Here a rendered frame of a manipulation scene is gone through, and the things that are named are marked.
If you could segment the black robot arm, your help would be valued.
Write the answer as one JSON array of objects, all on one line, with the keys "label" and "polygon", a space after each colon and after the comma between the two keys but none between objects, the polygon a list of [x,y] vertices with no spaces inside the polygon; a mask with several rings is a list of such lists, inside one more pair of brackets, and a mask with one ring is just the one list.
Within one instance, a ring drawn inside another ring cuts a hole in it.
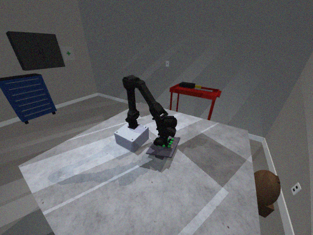
[{"label": "black robot arm", "polygon": [[[163,109],[160,103],[158,103],[144,80],[135,77],[134,75],[129,75],[123,78],[123,85],[127,91],[127,100],[129,105],[129,111],[127,113],[128,128],[135,129],[138,126],[137,119],[139,117],[139,111],[136,109],[135,102],[135,88],[138,88],[147,104],[149,105],[149,111],[153,116],[152,120],[155,120],[156,126],[158,128],[167,127],[164,130],[164,136],[174,137],[176,134],[177,119],[174,116],[168,116],[168,113]],[[161,116],[161,114],[163,115]],[[169,128],[170,127],[170,128]]]}]

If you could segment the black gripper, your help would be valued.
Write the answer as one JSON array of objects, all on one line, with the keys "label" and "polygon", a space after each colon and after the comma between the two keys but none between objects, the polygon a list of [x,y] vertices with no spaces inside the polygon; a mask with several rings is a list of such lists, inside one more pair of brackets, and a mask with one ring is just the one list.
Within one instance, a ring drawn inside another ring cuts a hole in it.
[{"label": "black gripper", "polygon": [[154,143],[154,145],[159,145],[159,146],[163,146],[163,145],[165,145],[165,146],[167,146],[167,140],[168,140],[168,135],[167,136],[164,136],[164,130],[165,130],[165,128],[167,128],[167,127],[161,127],[161,128],[156,128],[156,130],[158,130],[158,135],[160,136],[159,138],[156,138],[155,139],[155,141],[153,142]]}]

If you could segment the grey switch panel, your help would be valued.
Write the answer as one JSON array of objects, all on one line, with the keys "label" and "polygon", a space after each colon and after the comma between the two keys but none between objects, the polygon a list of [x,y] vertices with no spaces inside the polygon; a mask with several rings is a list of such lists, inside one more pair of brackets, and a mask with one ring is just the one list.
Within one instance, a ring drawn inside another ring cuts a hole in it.
[{"label": "grey switch panel", "polygon": [[172,155],[174,154],[179,141],[180,138],[178,137],[168,137],[167,146],[154,145],[153,143],[147,150],[146,154],[154,155],[156,158],[159,158],[161,160],[163,160],[164,157],[172,158]]}]

